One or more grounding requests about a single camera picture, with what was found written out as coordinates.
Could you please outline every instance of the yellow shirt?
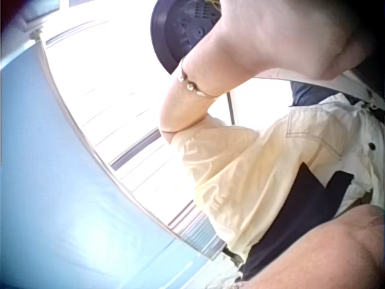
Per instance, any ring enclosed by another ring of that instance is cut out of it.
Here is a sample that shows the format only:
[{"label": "yellow shirt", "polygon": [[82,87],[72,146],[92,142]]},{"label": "yellow shirt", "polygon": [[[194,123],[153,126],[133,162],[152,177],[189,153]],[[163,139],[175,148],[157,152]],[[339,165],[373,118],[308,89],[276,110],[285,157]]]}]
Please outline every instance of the yellow shirt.
[{"label": "yellow shirt", "polygon": [[244,260],[278,215],[302,162],[323,185],[337,170],[354,175],[339,212],[372,188],[372,203],[383,207],[384,126],[341,93],[288,108],[263,131],[193,126],[171,145],[194,180],[196,205]]}]

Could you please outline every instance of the blue surface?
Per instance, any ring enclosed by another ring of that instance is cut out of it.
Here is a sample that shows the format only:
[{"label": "blue surface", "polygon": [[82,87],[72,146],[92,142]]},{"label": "blue surface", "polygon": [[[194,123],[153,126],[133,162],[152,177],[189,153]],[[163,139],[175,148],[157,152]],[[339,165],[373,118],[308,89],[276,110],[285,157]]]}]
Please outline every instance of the blue surface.
[{"label": "blue surface", "polygon": [[162,230],[97,165],[54,98],[37,49],[1,73],[2,282],[180,288],[207,259]]}]

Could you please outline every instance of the button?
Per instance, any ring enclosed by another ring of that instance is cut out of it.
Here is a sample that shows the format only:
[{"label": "button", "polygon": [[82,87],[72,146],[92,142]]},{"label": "button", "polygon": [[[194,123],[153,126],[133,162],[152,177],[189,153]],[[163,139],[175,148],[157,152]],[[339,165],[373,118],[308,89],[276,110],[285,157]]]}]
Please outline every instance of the button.
[{"label": "button", "polygon": [[373,143],[369,143],[369,148],[374,151],[375,150],[375,145]]}]

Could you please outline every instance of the white strap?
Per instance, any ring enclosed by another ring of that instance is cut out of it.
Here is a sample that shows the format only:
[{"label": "white strap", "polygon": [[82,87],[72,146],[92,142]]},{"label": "white strap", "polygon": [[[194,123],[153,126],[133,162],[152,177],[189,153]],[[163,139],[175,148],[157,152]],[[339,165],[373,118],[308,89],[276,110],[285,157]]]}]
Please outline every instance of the white strap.
[{"label": "white strap", "polygon": [[347,95],[354,96],[355,98],[361,99],[365,102],[372,104],[373,108],[377,107],[385,111],[384,99],[377,93],[375,93],[373,90],[371,90],[367,85],[365,85],[351,71],[346,71],[345,73],[333,80],[321,81],[308,79],[305,76],[290,70],[275,68],[261,72],[257,74],[255,78],[299,81],[303,83],[326,87],[328,89],[337,90]]}]

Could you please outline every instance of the gold bracelet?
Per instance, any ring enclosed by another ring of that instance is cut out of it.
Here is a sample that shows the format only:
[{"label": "gold bracelet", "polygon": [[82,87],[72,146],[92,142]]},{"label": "gold bracelet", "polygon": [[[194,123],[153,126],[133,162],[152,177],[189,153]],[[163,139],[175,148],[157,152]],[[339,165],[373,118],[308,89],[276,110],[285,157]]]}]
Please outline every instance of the gold bracelet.
[{"label": "gold bracelet", "polygon": [[196,83],[188,80],[188,77],[187,77],[187,74],[186,72],[183,70],[183,60],[185,58],[183,57],[182,60],[180,61],[180,72],[179,72],[179,75],[178,75],[178,80],[179,82],[184,82],[186,81],[187,82],[187,89],[191,92],[195,92],[197,94],[197,96],[201,97],[201,98],[208,98],[208,99],[215,99],[215,98],[219,98],[220,96],[212,96],[212,95],[207,95],[206,93],[202,92],[201,90],[199,90],[198,86]]}]

